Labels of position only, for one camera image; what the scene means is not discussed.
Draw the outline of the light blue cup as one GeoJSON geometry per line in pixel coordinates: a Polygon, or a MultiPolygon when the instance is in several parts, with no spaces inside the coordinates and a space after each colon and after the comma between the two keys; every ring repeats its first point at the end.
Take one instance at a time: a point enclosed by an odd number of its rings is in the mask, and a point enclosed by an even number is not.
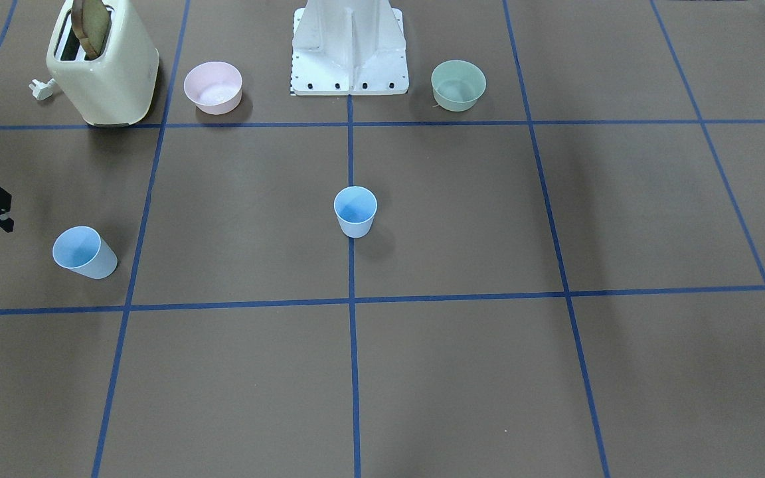
{"type": "Polygon", "coordinates": [[[367,235],[373,226],[379,202],[365,187],[346,187],[336,194],[333,210],[344,235],[359,238],[367,235]]]}
{"type": "Polygon", "coordinates": [[[104,279],[118,268],[118,257],[89,226],[63,231],[52,245],[52,259],[61,268],[90,279],[104,279]]]}

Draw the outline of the white toaster power plug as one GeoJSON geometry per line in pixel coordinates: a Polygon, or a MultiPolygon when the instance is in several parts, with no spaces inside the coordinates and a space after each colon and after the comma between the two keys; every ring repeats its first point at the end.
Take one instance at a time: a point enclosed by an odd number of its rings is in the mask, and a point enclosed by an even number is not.
{"type": "Polygon", "coordinates": [[[33,95],[33,98],[36,101],[43,101],[50,99],[52,95],[55,93],[57,87],[57,82],[54,78],[49,79],[46,82],[42,82],[40,80],[34,79],[29,84],[29,90],[31,91],[31,95],[33,95]]]}

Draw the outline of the cream toaster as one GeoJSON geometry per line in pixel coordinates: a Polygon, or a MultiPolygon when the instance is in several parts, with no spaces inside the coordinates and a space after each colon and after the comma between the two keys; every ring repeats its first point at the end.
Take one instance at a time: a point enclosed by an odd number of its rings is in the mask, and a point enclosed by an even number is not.
{"type": "Polygon", "coordinates": [[[106,1],[110,30],[104,51],[88,60],[72,31],[72,1],[63,3],[46,48],[46,69],[85,122],[136,124],[153,100],[160,54],[131,1],[106,1]]]}

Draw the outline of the bread slice in toaster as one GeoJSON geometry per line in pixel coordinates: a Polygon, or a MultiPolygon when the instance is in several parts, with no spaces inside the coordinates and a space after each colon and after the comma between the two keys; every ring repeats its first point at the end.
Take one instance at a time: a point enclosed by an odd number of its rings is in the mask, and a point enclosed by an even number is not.
{"type": "Polygon", "coordinates": [[[86,60],[95,60],[104,51],[110,32],[110,10],[103,1],[72,2],[72,31],[85,52],[86,60]]]}

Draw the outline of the pink bowl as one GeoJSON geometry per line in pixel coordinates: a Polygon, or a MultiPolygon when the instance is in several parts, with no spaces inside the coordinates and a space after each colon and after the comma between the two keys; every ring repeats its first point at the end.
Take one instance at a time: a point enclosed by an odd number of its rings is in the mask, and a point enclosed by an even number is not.
{"type": "Polygon", "coordinates": [[[242,101],[242,73],[227,62],[198,64],[183,79],[183,91],[200,111],[217,116],[234,111],[242,101]]]}

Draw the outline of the green bowl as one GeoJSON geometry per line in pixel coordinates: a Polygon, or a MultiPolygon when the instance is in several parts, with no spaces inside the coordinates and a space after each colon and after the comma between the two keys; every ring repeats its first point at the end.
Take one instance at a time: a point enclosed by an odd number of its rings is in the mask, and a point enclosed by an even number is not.
{"type": "Polygon", "coordinates": [[[431,73],[433,97],[449,112],[464,112],[483,96],[487,79],[480,67],[464,60],[447,60],[431,73]]]}

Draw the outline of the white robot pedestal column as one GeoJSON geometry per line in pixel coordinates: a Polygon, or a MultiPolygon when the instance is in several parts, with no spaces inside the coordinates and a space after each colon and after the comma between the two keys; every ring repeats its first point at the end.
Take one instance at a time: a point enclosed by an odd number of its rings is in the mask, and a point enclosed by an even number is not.
{"type": "Polygon", "coordinates": [[[316,44],[342,34],[404,42],[403,27],[389,1],[307,1],[294,31],[301,43],[316,44]]]}

